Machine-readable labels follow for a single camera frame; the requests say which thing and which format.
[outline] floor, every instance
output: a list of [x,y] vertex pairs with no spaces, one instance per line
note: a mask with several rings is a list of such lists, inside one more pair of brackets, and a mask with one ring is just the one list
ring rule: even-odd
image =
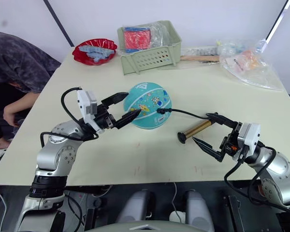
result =
[[[93,207],[93,202],[97,199],[91,194],[83,193],[83,191],[94,192],[94,187],[74,187],[69,188],[65,193],[69,194],[81,205],[83,215],[86,214],[88,208]],[[155,183],[155,184],[135,184],[135,185],[116,185],[103,196],[102,209],[99,211],[99,218],[96,221],[96,227],[106,224],[115,223],[116,218],[123,208],[128,198],[139,190],[147,189],[154,193],[156,206],[152,219],[168,220],[169,214],[173,211],[171,201],[174,195],[173,183]],[[177,196],[174,201],[177,210],[184,211],[185,204],[183,198],[186,191],[194,189],[202,194],[205,199],[216,232],[233,232],[230,211],[224,200],[224,196],[235,195],[240,201],[240,214],[243,221],[245,232],[281,232],[281,227],[275,215],[275,211],[267,206],[254,206],[247,199],[237,195],[229,189],[224,182],[181,182],[177,183]],[[24,197],[28,194],[29,187],[25,186],[0,186],[8,211],[3,223],[3,231],[12,232],[21,210]],[[73,232],[78,219],[73,215],[67,206],[65,199],[64,205],[60,209],[66,213],[64,231]],[[3,213],[3,204],[0,202],[0,220]]]

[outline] teal ball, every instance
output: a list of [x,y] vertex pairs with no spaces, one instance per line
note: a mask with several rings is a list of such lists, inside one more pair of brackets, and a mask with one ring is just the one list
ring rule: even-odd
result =
[[152,82],[139,83],[134,86],[124,101],[126,112],[141,109],[142,111],[132,123],[143,129],[154,129],[161,126],[169,118],[169,112],[157,113],[158,108],[171,108],[172,101],[167,91]]

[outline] white cable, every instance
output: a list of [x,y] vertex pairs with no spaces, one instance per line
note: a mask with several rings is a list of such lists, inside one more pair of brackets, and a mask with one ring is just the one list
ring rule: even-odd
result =
[[3,216],[2,216],[2,219],[1,219],[1,223],[0,223],[0,232],[1,232],[2,231],[3,221],[4,221],[4,218],[5,218],[5,215],[6,215],[6,211],[7,211],[7,206],[6,206],[6,203],[5,203],[4,199],[3,199],[3,197],[1,196],[1,194],[0,194],[0,198],[1,198],[2,202],[3,202],[3,204],[4,204],[4,212],[3,212]]
[[176,183],[175,182],[173,182],[173,184],[174,184],[174,186],[175,186],[175,194],[174,194],[174,196],[173,196],[173,199],[172,199],[172,206],[173,206],[173,208],[174,208],[174,211],[175,211],[175,213],[176,213],[176,215],[178,216],[178,218],[179,218],[179,222],[180,223],[182,223],[182,219],[180,218],[180,216],[178,215],[178,212],[177,212],[177,210],[176,210],[176,207],[175,207],[175,205],[174,205],[174,200],[175,200],[175,197],[176,197],[176,195],[177,195],[177,186],[176,186]]
[[99,196],[96,196],[96,195],[94,195],[93,193],[91,194],[93,197],[103,197],[103,196],[105,196],[109,191],[110,191],[110,189],[113,187],[113,185],[110,185],[110,187],[106,190],[106,192],[105,193],[102,193],[101,195],[99,195]]

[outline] beige tabletop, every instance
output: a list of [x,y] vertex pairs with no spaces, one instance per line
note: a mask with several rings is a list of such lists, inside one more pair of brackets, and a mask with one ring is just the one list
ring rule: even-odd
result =
[[[273,91],[238,82],[219,65],[182,70],[147,70],[140,75],[122,74],[119,57],[101,66],[86,66],[68,55],[56,70],[6,154],[0,161],[0,185],[31,185],[36,157],[41,149],[39,135],[70,120],[60,104],[61,94],[81,86],[93,90],[98,100],[116,92],[129,91],[140,82],[163,86],[172,98],[172,107],[204,115],[220,114],[241,122],[261,124],[261,141],[284,153],[290,160],[290,98],[287,92]],[[66,99],[78,118],[76,93]],[[110,112],[119,119],[123,103]],[[223,180],[235,165],[226,156],[222,163],[202,152],[190,139],[185,145],[177,139],[202,120],[173,112],[168,121],[154,130],[129,124],[120,130],[106,130],[98,140],[81,145],[68,177],[68,185],[101,185],[177,181]],[[197,137],[218,149],[231,129],[214,124]],[[251,179],[254,171],[242,165],[230,179]]]

